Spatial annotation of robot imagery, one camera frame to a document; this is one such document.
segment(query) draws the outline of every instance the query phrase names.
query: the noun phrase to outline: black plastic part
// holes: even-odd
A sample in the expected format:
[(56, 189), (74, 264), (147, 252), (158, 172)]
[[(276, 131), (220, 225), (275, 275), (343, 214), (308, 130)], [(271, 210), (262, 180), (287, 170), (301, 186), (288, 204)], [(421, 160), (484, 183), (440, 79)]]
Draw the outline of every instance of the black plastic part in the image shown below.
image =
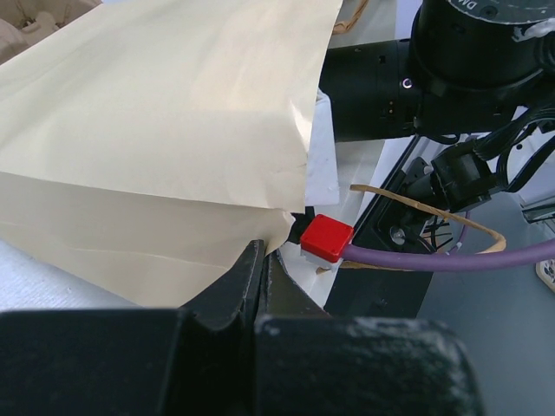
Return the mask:
[(555, 121), (542, 121), (538, 124), (539, 131), (542, 134), (555, 131)]
[(555, 33), (540, 37), (534, 50), (539, 66), (547, 75), (555, 75)]
[(491, 199), (498, 183), (485, 161), (473, 152), (474, 140), (448, 147), (434, 160), (434, 171), (412, 183), (405, 194), (451, 212), (468, 211)]
[[(534, 56), (537, 38), (515, 42), (515, 30), (523, 22), (555, 16), (549, 0), (535, 4), (543, 13), (531, 3), (424, 0), (411, 35), (411, 59), (419, 62), (418, 74), (426, 74), (419, 79), (439, 96), (466, 91), (501, 100), (514, 95), (542, 73)], [(495, 16), (481, 13), (487, 5)]]
[(307, 206), (304, 208), (304, 214), (293, 213), (292, 215), (295, 218), (295, 222), (291, 226), (287, 241), (294, 244), (301, 244), (301, 236), (316, 216), (314, 213), (314, 207)]
[(263, 319), (256, 327), (259, 414), (483, 414), (454, 336), (429, 322)]
[[(401, 164), (392, 170), (382, 188), (402, 193), (407, 183), (424, 174), (426, 164), (422, 159), (416, 159), (407, 174), (400, 168), (417, 141), (413, 140), (400, 160)], [(353, 244), (376, 250), (429, 253), (416, 241), (398, 246), (391, 241), (389, 232), (392, 226), (407, 226), (419, 235), (428, 218), (388, 198), (374, 198), (356, 225)], [(420, 271), (340, 269), (324, 310), (333, 316), (416, 318), (432, 275)]]
[(3, 416), (482, 414), (444, 328), (330, 319), (262, 242), (182, 308), (9, 312), (0, 335)]
[[(494, 3), (498, 14), (489, 16)], [(528, 3), (424, 0), (410, 41), (328, 50), (320, 88), (331, 99), (336, 141), (491, 132), (517, 106), (543, 100), (553, 80), (534, 54), (538, 40), (513, 35), (529, 26), (515, 22), (554, 17), (555, 6)]]
[(407, 58), (408, 40), (328, 50), (320, 88), (331, 100), (336, 141), (389, 139), (414, 132), (420, 94), (417, 87), (402, 85), (410, 80)]

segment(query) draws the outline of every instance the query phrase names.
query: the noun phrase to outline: red cap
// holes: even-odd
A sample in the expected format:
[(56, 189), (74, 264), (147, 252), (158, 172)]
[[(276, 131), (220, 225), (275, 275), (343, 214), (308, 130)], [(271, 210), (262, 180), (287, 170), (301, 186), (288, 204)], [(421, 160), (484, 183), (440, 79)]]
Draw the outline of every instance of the red cap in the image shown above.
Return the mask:
[(336, 263), (355, 230), (333, 218), (318, 214), (301, 236), (301, 248), (310, 254)]

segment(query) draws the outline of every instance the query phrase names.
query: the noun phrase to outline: folded paper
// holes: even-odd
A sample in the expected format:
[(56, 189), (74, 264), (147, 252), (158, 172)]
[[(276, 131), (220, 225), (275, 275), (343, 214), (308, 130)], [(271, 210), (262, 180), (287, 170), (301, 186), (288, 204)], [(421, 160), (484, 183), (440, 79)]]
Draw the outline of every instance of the folded paper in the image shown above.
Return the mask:
[(0, 237), (147, 306), (191, 299), (252, 239), (276, 249), (340, 5), (102, 4), (7, 61)]

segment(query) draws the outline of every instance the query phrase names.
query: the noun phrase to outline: purple cable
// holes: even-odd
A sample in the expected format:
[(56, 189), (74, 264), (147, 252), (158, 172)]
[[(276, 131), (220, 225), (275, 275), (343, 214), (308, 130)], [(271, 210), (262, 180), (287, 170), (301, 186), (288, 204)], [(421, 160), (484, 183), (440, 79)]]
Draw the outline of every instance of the purple cable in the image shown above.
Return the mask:
[(430, 256), (427, 254), (395, 253), (348, 245), (343, 260), (372, 264), (392, 269), (415, 271), (482, 271), (505, 269), (548, 260), (555, 257), (555, 239), (520, 250), (487, 254)]

